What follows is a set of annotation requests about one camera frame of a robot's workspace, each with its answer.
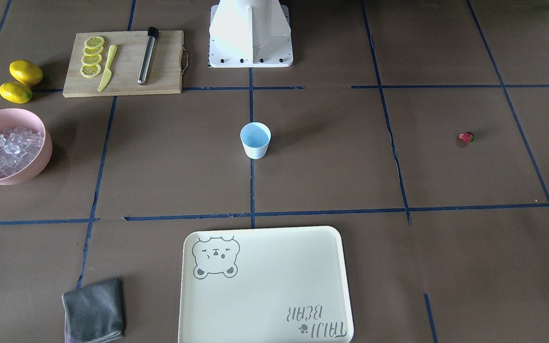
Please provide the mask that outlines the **light blue plastic cup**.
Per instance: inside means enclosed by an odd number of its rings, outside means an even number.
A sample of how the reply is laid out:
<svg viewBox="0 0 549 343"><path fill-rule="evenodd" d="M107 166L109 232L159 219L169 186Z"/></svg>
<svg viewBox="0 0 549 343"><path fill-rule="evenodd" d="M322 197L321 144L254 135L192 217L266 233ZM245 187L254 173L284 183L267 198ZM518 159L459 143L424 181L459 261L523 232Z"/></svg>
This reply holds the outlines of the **light blue plastic cup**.
<svg viewBox="0 0 549 343"><path fill-rule="evenodd" d="M272 138L268 126L263 123L248 123L240 131L240 139L246 156L250 159L263 158Z"/></svg>

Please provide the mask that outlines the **pile of clear ice cubes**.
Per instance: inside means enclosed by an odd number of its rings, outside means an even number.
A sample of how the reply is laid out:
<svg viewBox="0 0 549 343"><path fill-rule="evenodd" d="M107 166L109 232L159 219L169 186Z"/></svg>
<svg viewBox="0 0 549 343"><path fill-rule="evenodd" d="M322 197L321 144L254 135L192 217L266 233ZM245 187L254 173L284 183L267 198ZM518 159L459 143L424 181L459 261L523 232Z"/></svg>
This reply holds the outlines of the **pile of clear ice cubes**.
<svg viewBox="0 0 549 343"><path fill-rule="evenodd" d="M26 127L6 127L0 132L0 178L19 172L37 159L45 134Z"/></svg>

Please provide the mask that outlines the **cream bear serving tray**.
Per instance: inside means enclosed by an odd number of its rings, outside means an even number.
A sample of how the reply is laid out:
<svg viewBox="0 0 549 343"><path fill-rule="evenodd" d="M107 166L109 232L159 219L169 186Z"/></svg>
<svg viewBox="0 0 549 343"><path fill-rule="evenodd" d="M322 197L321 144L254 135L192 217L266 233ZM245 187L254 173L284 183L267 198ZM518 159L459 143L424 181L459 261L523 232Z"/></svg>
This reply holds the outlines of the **cream bear serving tray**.
<svg viewBox="0 0 549 343"><path fill-rule="evenodd" d="M344 247L334 227L186 237L180 343L349 343L353 336Z"/></svg>

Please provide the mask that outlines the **bamboo cutting board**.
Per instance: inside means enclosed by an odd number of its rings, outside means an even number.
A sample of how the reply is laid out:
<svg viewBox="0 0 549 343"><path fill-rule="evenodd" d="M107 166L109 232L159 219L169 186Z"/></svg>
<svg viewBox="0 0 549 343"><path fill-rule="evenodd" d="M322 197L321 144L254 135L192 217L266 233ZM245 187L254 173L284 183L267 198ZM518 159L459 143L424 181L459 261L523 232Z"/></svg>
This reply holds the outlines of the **bamboo cutting board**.
<svg viewBox="0 0 549 343"><path fill-rule="evenodd" d="M101 36L105 39L101 67L105 66L109 47L111 45L118 46L111 65L112 77L102 91L98 91L102 74L94 78L85 78L80 72L84 42L93 36ZM152 51L147 83L140 85L138 78L147 39L148 33L145 30L77 33L62 91L63 96L77 98L181 93L184 32L181 30L161 30L159 32Z"/></svg>

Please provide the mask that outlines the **steel muddler black tip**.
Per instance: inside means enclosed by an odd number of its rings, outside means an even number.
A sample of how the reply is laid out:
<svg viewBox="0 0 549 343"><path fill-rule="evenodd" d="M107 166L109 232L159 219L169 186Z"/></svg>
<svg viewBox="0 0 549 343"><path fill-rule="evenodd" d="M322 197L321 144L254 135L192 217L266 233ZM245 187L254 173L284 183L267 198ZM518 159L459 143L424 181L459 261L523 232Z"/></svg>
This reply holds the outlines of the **steel muddler black tip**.
<svg viewBox="0 0 549 343"><path fill-rule="evenodd" d="M151 56L153 54L155 41L159 35L159 30L156 27L149 27L147 30L146 45L144 47L143 59L140 65L139 76L137 78L137 84L145 85L147 83L148 72L150 69Z"/></svg>

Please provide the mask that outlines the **yellow plastic knife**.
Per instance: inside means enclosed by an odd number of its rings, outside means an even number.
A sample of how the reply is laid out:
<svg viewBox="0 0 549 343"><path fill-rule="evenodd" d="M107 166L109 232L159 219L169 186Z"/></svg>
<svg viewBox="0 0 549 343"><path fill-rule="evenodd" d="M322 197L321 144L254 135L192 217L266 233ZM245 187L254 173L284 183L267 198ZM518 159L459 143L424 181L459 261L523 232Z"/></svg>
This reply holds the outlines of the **yellow plastic knife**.
<svg viewBox="0 0 549 343"><path fill-rule="evenodd" d="M113 64L113 60L115 59L115 55L116 55L117 50L118 50L117 45L109 46L109 50L108 50L108 53L107 53L107 59L105 61L105 67L104 67L104 70L103 70L103 75L102 75L100 84L98 85L98 89L97 89L98 92L103 91L105 89L105 87L109 84L110 80L111 80L111 77L112 77L111 67L112 67L112 64Z"/></svg>

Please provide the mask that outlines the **red strawberry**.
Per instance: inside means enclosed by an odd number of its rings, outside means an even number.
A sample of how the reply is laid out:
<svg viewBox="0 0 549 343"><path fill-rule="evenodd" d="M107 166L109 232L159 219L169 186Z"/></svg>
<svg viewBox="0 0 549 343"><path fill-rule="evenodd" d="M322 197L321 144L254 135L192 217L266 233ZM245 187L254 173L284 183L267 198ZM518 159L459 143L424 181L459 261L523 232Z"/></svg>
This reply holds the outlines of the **red strawberry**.
<svg viewBox="0 0 549 343"><path fill-rule="evenodd" d="M458 139L460 139L462 143L468 144L474 141L474 134L470 131L466 131L459 134Z"/></svg>

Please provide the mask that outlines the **lemon slice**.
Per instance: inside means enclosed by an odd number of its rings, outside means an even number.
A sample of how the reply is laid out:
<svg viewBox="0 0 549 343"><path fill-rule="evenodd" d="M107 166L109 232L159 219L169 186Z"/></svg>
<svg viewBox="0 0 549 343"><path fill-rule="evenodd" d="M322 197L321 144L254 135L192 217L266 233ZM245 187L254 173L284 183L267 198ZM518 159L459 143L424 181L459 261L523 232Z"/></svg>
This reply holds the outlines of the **lemon slice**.
<svg viewBox="0 0 549 343"><path fill-rule="evenodd" d="M98 56L103 52L103 50L104 46L100 46L97 48L84 47L82 51L85 56Z"/></svg>
<svg viewBox="0 0 549 343"><path fill-rule="evenodd" d="M82 65L81 69L79 70L81 76L85 78L94 78L101 73L101 66L99 64L96 65Z"/></svg>
<svg viewBox="0 0 549 343"><path fill-rule="evenodd" d="M96 65L99 65L101 61L102 61L101 54L96 54L93 56L83 55L81 59L83 66L96 66Z"/></svg>
<svg viewBox="0 0 549 343"><path fill-rule="evenodd" d="M100 49L105 44L105 39L101 36L89 37L83 42L83 45L86 49Z"/></svg>

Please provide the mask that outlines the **grey folded cloth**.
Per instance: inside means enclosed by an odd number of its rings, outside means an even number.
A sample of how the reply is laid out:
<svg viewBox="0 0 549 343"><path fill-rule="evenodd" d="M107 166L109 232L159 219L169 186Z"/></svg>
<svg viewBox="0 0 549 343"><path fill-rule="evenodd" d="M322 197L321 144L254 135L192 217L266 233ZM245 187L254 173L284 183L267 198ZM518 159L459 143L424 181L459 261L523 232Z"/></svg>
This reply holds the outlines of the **grey folded cloth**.
<svg viewBox="0 0 549 343"><path fill-rule="evenodd" d="M82 287L61 296L66 343L109 343L126 329L120 278Z"/></svg>

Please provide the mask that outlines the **pink bowl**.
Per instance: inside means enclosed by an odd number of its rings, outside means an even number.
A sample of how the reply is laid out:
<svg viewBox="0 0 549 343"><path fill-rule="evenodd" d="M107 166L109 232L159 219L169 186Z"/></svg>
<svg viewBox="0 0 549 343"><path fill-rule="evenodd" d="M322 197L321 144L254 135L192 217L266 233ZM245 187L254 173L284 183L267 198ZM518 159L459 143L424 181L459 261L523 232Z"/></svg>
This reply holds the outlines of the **pink bowl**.
<svg viewBox="0 0 549 343"><path fill-rule="evenodd" d="M43 131L45 142L38 152L37 159L29 163L27 167L11 176L0 178L0 185L13 185L26 182L37 176L48 164L52 154L52 141L50 133L41 119L32 111L17 108L0 110L0 132L6 127L26 127L33 131Z"/></svg>

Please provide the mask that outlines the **whole yellow lemon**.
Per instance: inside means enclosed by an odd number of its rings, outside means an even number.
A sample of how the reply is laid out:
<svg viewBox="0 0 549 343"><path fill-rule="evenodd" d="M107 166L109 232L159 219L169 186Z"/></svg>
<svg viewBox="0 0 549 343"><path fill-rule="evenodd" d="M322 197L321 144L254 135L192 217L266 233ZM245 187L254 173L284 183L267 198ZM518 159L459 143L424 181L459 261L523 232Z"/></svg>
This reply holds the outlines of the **whole yellow lemon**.
<svg viewBox="0 0 549 343"><path fill-rule="evenodd" d="M15 104L24 104L32 100L31 89L20 82L5 82L0 85L0 96Z"/></svg>
<svg viewBox="0 0 549 343"><path fill-rule="evenodd" d="M9 64L9 72L15 80L29 87L33 87L43 80L43 71L32 61L13 61Z"/></svg>

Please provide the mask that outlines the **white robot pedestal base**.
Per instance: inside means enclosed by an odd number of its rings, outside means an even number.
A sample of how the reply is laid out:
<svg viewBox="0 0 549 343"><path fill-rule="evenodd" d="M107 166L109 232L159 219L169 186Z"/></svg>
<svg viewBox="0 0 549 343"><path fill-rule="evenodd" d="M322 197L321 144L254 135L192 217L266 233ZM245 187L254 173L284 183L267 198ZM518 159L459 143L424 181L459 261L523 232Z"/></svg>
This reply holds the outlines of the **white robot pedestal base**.
<svg viewBox="0 0 549 343"><path fill-rule="evenodd" d="M288 7L278 0L221 0L211 7L211 68L285 68L294 52Z"/></svg>

